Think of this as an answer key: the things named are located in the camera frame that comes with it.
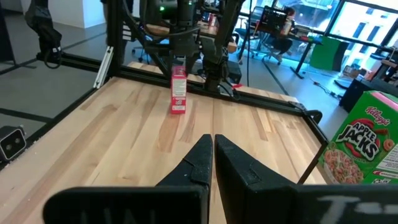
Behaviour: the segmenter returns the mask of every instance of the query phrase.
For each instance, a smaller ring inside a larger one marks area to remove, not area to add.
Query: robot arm
[[[44,56],[44,63],[48,68],[58,68],[60,63],[51,67],[47,61],[60,61],[62,34],[53,28],[52,18],[49,11],[48,0],[32,0],[25,14],[27,25],[39,35],[40,53]]]

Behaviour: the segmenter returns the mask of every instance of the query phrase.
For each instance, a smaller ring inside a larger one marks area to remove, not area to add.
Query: wooden table
[[[0,171],[0,223],[42,223],[45,201],[74,186],[153,186],[205,133],[224,134],[293,182],[320,147],[297,116],[193,94],[186,114],[171,115],[169,106],[168,88],[112,78]],[[317,169],[306,181],[324,183]],[[210,206],[210,223],[225,223],[215,172]]]
[[[216,35],[217,34],[217,27],[211,27],[209,25],[207,25],[206,23],[200,22],[198,23],[198,25],[201,27],[200,32],[204,33],[204,34],[210,34],[210,35]],[[155,26],[152,24],[147,24],[147,28],[155,33],[155,34],[160,34],[160,35],[164,35],[164,34],[168,34],[169,33],[169,28],[167,27],[162,27],[162,26]],[[236,51],[236,49],[238,48],[238,46],[236,45],[235,42],[229,42],[228,44],[228,52],[229,53],[233,53]]]

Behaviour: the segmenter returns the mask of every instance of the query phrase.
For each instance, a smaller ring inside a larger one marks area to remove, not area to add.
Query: kellogg's logo
[[[365,112],[371,115],[375,120],[376,124],[387,126],[390,124],[390,119],[383,118],[381,114],[383,113],[381,110],[378,110],[377,107],[368,106]]]
[[[336,142],[343,142],[353,156],[373,161],[380,152],[380,139],[371,123],[369,119],[354,120],[337,136]]]

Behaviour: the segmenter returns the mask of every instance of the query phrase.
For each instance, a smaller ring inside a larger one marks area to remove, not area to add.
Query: green box
[[[364,92],[319,162],[336,184],[398,183],[398,98]]]

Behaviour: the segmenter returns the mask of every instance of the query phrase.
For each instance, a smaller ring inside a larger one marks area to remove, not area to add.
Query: red box
[[[184,66],[173,67],[172,74],[172,114],[184,114],[187,109],[187,77]]]

